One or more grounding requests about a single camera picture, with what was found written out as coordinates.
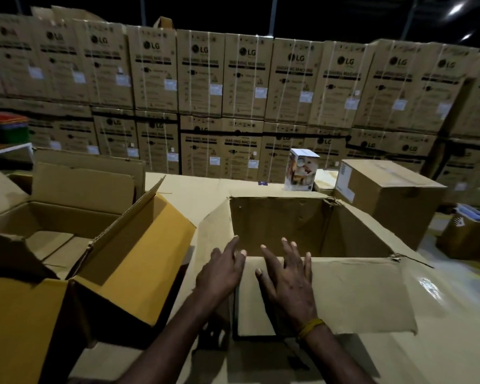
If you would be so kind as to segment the open yellowish cardboard box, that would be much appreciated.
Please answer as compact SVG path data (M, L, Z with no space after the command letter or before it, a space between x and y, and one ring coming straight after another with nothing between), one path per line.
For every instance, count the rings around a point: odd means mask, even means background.
M36 148L0 172L0 384L64 383L92 342L142 348L196 227L140 160Z

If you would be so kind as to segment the yellow thread wristband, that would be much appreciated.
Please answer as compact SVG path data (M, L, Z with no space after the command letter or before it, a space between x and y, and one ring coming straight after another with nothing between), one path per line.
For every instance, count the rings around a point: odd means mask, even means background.
M314 318L305 323L297 332L297 339L299 341L304 340L315 328L326 325L320 318Z

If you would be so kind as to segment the person's left hand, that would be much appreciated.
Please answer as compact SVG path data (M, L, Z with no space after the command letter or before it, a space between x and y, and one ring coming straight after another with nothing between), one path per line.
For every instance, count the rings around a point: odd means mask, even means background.
M216 307L222 303L239 285L242 276L235 272L235 252L239 236L235 235L221 251L214 248L210 260L199 272L194 292L199 299Z

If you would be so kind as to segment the open brown cardboard box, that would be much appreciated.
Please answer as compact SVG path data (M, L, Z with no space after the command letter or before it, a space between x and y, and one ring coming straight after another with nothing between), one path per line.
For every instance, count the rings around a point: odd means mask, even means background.
M316 192L232 191L200 222L196 258L224 249L235 235L248 256L229 304L234 338L276 336L255 270L267 271L261 245L282 262L282 238L312 254L318 316L334 333L417 332L404 266L429 264L358 208Z

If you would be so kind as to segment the person's left forearm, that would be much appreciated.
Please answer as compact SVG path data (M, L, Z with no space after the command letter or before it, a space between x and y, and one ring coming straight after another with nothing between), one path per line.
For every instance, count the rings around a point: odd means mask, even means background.
M66 384L175 384L199 332L222 301L192 292L144 351L96 342L83 350Z

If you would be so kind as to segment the stack of large appliance cartons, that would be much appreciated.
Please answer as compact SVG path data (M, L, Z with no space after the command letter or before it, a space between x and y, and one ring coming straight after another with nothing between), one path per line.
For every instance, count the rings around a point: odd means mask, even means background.
M318 167L389 159L419 174L480 49L177 30L86 10L0 13L0 111L28 118L32 147L143 161L155 173L282 183L288 150ZM480 133L437 177L447 202L480 192Z

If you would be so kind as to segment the flat cardboard piece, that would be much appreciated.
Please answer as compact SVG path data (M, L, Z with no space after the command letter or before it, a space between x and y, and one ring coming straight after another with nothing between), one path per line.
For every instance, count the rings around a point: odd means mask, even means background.
M337 177L338 170L317 169L314 179L313 191L333 196Z

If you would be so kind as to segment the white shelf board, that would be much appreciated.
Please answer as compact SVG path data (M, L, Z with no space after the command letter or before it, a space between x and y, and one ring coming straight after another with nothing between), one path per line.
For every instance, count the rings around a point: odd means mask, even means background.
M0 154L10 153L19 149L26 149L30 161L33 160L33 147L30 142L21 144L0 144Z

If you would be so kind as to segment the blue and white tray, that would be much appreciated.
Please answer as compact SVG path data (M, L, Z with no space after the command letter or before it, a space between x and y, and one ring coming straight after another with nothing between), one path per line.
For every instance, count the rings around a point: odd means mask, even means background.
M480 210L466 204L457 204L456 212L468 219L480 222Z

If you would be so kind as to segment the stack of colourful plastic trays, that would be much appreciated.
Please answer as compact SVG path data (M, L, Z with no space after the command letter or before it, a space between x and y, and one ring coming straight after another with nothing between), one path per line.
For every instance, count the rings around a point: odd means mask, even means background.
M0 144L29 142L28 123L23 115L0 111Z

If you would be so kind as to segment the small white printed product box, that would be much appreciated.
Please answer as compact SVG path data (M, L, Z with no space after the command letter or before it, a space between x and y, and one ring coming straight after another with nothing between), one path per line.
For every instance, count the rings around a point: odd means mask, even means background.
M291 148L283 189L311 191L314 186L320 156L309 149Z

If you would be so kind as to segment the brown cardboard corner post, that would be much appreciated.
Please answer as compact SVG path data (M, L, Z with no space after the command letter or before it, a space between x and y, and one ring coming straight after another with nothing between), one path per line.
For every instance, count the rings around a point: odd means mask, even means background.
M479 136L480 124L474 119L477 113L478 98L475 98L478 89L475 87L476 78L468 77L455 99L446 119L440 129L438 137L424 161L420 174L439 181L444 166L450 159L459 161L461 170L471 172L474 160L471 152L465 152L465 144L473 143Z

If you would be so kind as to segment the person's right forearm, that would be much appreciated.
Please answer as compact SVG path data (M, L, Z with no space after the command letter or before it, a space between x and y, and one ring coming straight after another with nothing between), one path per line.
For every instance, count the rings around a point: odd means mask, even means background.
M327 325L301 341L326 384L377 384L346 352Z

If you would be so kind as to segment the person's right hand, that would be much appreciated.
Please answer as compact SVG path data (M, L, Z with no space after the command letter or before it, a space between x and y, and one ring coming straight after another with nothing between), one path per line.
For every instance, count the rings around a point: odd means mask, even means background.
M303 260L296 242L288 242L294 250L294 268L284 268L284 263L269 250L261 245L267 271L275 286L275 297L264 297L282 315L287 326L294 333L298 333L309 320L317 318L317 309L312 288L312 278L305 278Z

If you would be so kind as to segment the small low cardboard box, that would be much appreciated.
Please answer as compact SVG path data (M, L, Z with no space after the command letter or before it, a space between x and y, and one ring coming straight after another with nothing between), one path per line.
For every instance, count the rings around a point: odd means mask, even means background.
M480 222L456 212L437 237L436 247L446 256L459 260L480 259Z

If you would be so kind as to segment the closed brown cardboard box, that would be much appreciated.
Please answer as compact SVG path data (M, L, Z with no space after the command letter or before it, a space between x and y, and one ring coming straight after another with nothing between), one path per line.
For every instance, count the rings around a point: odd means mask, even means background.
M334 197L371 215L416 251L447 186L390 160L346 159Z

